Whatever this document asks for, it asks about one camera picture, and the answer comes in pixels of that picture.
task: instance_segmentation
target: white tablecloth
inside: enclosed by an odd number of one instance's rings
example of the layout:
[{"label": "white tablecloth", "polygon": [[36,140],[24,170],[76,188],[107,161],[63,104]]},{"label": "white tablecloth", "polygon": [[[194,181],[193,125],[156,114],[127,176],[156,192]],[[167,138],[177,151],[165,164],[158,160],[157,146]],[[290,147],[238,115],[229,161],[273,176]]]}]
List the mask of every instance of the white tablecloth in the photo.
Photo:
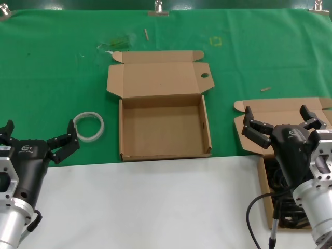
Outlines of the white tablecloth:
[{"label": "white tablecloth", "polygon": [[[257,156],[49,168],[43,215],[20,249],[255,249],[245,222],[261,194]],[[270,231],[260,201],[251,223]],[[276,248],[314,249],[310,232],[279,232]]]}]

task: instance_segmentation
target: cardboard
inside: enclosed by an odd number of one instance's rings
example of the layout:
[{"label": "cardboard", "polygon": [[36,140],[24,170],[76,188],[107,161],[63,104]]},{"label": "cardboard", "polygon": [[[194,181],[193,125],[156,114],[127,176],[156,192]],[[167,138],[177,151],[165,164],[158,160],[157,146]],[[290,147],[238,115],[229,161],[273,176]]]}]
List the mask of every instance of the cardboard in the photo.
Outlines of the cardboard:
[{"label": "cardboard", "polygon": [[[332,107],[332,99],[330,98],[288,98],[288,99],[262,99],[262,100],[241,100],[234,103],[234,108],[240,112],[244,112],[247,106],[250,106],[255,120],[270,123],[272,125],[280,124],[300,124],[303,119],[300,114],[300,108],[306,105],[307,108],[315,112],[319,119],[326,122],[327,129],[332,129],[332,110],[326,110]],[[263,149],[245,136],[243,136],[243,118],[244,115],[234,119],[237,133],[240,138],[243,149],[262,155],[258,164],[258,177],[262,193],[269,193],[271,189],[268,185],[267,174],[265,170],[264,160],[273,158],[273,149]],[[273,204],[271,197],[263,199],[268,227],[272,227]],[[311,230],[310,227],[303,229],[287,229],[280,230]]]},{"label": "cardboard", "polygon": [[208,157],[205,100],[214,87],[202,51],[114,52],[107,91],[119,105],[123,161]]}]

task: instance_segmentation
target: green backdrop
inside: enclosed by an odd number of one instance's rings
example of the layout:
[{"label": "green backdrop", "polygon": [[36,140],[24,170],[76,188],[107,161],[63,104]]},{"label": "green backdrop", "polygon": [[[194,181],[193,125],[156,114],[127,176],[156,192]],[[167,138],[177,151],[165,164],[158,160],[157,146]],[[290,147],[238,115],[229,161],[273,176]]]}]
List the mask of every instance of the green backdrop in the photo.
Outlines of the green backdrop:
[{"label": "green backdrop", "polygon": [[[106,92],[115,62],[105,51],[200,49],[215,81],[205,94],[213,156],[245,155],[234,101],[330,96],[331,41],[329,16],[306,10],[18,11],[0,22],[0,124],[12,119],[18,139],[48,139],[77,114],[97,112],[102,137],[61,165],[119,162],[119,98]],[[98,123],[79,128],[91,135]]]}]

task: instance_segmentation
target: binder clip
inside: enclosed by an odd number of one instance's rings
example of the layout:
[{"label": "binder clip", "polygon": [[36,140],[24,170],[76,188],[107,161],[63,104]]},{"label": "binder clip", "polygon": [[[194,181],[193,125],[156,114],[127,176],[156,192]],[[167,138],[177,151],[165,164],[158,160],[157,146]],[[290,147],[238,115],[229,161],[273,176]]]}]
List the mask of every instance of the binder clip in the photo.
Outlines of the binder clip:
[{"label": "binder clip", "polygon": [[170,13],[168,11],[162,11],[162,1],[155,1],[155,11],[149,11],[149,16],[169,16]]},{"label": "binder clip", "polygon": [[10,11],[7,4],[0,4],[0,21],[7,20],[13,15],[13,12]]},{"label": "binder clip", "polygon": [[315,6],[313,9],[309,9],[309,12],[321,14],[321,15],[329,15],[330,11],[323,10],[323,1],[322,0],[315,0]]}]

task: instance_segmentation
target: tape roll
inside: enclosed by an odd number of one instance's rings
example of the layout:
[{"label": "tape roll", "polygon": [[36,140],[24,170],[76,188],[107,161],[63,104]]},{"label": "tape roll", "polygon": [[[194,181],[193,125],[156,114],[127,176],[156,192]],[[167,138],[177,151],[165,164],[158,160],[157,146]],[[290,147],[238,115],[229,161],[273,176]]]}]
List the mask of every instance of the tape roll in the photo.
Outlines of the tape roll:
[{"label": "tape roll", "polygon": [[[81,134],[79,134],[78,132],[78,129],[77,129],[77,122],[80,120],[80,119],[83,119],[83,118],[97,118],[100,122],[100,129],[99,131],[96,133],[96,135],[94,136],[91,136],[91,137],[85,137],[85,136],[82,136]],[[84,112],[84,113],[80,113],[78,114],[74,120],[74,127],[76,129],[76,132],[77,132],[77,137],[82,140],[83,142],[86,142],[86,143],[90,143],[90,142],[93,142],[95,140],[97,140],[104,132],[104,121],[103,121],[103,118],[102,116],[100,116],[98,113],[94,113],[94,112]]]}]

